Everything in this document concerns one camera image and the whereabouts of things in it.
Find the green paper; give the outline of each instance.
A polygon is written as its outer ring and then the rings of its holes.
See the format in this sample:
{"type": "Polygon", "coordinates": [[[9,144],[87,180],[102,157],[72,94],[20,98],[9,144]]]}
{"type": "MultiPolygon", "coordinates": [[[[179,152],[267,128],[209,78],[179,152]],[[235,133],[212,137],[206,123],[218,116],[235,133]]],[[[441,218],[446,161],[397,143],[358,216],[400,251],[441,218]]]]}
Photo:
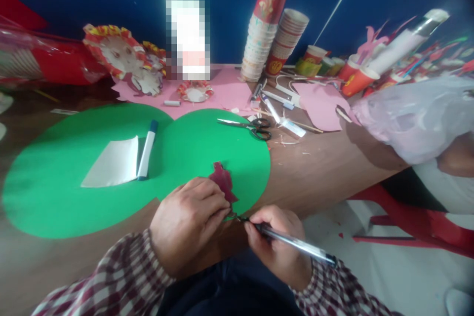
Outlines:
{"type": "Polygon", "coordinates": [[[270,154],[249,130],[217,119],[246,120],[227,111],[198,110],[175,122],[140,104],[103,106],[70,116],[29,145],[6,177],[3,209],[21,231],[43,238],[78,237],[130,217],[153,198],[164,199],[195,176],[208,176],[220,160],[230,170],[234,211],[258,200],[270,175],[270,154]],[[81,188],[87,172],[110,141],[147,135],[159,122],[149,179],[106,188],[81,188]]]}

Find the red plastic stool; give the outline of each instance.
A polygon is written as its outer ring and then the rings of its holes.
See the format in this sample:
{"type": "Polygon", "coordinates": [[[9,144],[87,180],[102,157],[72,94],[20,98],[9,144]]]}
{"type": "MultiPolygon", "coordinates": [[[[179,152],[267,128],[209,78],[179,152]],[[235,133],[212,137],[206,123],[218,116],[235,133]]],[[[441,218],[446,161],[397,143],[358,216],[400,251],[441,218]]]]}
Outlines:
{"type": "Polygon", "coordinates": [[[373,216],[378,226],[398,226],[412,237],[353,236],[356,242],[372,242],[423,248],[443,248],[474,259],[474,231],[452,223],[444,212],[425,210],[395,200],[381,185],[363,190],[349,200],[379,204],[387,215],[373,216]]]}

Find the scissors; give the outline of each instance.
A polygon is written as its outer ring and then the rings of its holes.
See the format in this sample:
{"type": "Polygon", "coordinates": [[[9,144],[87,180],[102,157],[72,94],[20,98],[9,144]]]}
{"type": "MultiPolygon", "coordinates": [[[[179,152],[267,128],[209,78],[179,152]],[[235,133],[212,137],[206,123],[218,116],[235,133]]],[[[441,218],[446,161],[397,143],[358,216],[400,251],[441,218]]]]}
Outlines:
{"type": "Polygon", "coordinates": [[[272,134],[269,131],[262,130],[262,128],[270,127],[270,121],[268,121],[266,118],[256,118],[255,120],[249,123],[235,122],[222,118],[218,118],[217,120],[219,121],[219,123],[225,125],[248,128],[250,132],[252,132],[252,134],[261,141],[268,141],[272,137],[272,134]]]}

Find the pink paper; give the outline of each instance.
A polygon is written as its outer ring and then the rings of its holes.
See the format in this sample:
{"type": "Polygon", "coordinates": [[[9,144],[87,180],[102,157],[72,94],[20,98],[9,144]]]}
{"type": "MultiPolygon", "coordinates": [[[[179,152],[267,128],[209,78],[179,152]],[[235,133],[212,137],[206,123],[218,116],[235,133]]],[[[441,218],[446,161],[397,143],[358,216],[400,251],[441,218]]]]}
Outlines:
{"type": "Polygon", "coordinates": [[[182,80],[164,80],[162,93],[156,97],[134,96],[136,93],[128,87],[127,83],[121,80],[116,81],[116,85],[114,85],[112,89],[119,92],[121,99],[154,106],[165,111],[173,119],[177,119],[191,111],[200,109],[223,109],[230,111],[234,108],[238,108],[238,115],[252,115],[254,113],[250,108],[252,92],[247,83],[238,80],[240,71],[233,69],[233,67],[222,66],[216,68],[211,66],[211,70],[214,69],[220,69],[217,75],[209,81],[214,90],[214,95],[201,103],[181,100],[176,89],[182,84],[182,80]],[[165,106],[165,100],[181,101],[181,106],[165,106]]]}
{"type": "Polygon", "coordinates": [[[349,103],[333,85],[293,83],[293,87],[300,94],[300,105],[308,112],[315,127],[323,131],[340,131],[340,120],[343,118],[336,113],[337,105],[342,107],[349,118],[360,126],[349,103]]]}

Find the plastic bag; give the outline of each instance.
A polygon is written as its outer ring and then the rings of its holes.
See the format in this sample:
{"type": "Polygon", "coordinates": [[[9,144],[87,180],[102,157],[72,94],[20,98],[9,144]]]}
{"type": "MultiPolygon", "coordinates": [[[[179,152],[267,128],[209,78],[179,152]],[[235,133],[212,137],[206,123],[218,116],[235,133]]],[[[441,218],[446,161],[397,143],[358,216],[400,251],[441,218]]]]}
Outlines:
{"type": "Polygon", "coordinates": [[[474,130],[474,79],[448,76],[396,85],[358,100],[352,109],[372,136],[408,164],[420,164],[474,130]]]}

